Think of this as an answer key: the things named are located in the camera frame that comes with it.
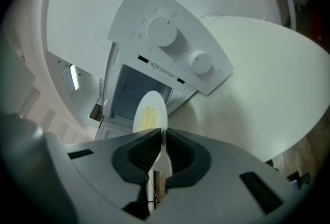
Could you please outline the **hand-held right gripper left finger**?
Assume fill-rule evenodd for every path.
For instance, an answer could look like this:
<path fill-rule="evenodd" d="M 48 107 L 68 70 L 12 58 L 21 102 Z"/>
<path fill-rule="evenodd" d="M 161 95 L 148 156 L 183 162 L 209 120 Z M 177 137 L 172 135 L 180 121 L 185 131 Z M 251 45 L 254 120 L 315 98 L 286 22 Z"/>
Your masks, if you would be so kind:
<path fill-rule="evenodd" d="M 139 218 L 150 216 L 149 171 L 161 149 L 161 129 L 65 146 L 82 177 L 116 207 Z"/>

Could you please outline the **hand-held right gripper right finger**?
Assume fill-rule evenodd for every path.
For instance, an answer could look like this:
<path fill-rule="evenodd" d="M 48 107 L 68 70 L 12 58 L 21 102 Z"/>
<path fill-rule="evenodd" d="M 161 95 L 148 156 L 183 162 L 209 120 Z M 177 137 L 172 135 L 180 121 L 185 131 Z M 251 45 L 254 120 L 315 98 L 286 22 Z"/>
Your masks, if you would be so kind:
<path fill-rule="evenodd" d="M 307 195 L 233 144 L 168 129 L 167 148 L 188 167 L 167 179 L 152 224 L 282 224 Z"/>

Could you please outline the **white round plate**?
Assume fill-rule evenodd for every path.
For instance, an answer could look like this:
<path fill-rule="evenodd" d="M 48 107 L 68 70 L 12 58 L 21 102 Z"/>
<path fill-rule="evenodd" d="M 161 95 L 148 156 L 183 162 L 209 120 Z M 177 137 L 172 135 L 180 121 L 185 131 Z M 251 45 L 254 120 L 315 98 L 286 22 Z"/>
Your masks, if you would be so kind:
<path fill-rule="evenodd" d="M 168 128 L 168 113 L 163 97 L 157 91 L 150 91 L 140 101 L 135 113 L 133 132 L 140 132 L 140 117 L 146 107 L 152 107 L 157 111 L 157 125 L 155 129 L 161 129 L 160 151 L 157 155 L 152 170 L 172 175 L 172 166 L 170 158 L 166 152 L 166 129 Z"/>

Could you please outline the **white microwave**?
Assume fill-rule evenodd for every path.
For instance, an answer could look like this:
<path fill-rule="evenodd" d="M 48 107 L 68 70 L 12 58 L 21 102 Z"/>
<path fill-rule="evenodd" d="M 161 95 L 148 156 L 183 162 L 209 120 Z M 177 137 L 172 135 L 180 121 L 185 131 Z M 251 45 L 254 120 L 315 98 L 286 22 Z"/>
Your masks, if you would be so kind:
<path fill-rule="evenodd" d="M 211 94 L 233 65 L 207 27 L 176 0 L 123 0 L 112 22 L 96 140 L 132 133 L 150 91 L 172 113 L 195 93 Z"/>

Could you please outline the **ceiling tube light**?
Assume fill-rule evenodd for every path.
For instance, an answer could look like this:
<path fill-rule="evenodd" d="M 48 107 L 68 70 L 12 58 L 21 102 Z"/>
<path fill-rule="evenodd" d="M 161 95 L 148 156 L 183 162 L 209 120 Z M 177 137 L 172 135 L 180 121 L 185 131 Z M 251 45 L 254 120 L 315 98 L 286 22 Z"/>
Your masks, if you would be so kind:
<path fill-rule="evenodd" d="M 78 76 L 77 76 L 77 72 L 76 72 L 76 67 L 75 67 L 75 65 L 70 65 L 69 69 L 70 69 L 70 74 L 71 74 L 74 89 L 77 90 L 79 88 L 79 84 L 78 84 Z"/>

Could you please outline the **large white table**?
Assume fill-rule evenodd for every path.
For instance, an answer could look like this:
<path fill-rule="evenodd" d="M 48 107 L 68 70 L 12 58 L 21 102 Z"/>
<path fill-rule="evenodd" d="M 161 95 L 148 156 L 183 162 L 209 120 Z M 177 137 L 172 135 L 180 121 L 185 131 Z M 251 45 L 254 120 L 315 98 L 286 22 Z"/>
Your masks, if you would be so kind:
<path fill-rule="evenodd" d="M 262 161 L 306 136 L 330 106 L 330 54 L 263 20 L 220 17 L 207 27 L 234 72 L 171 113 L 169 127 L 235 144 Z"/>

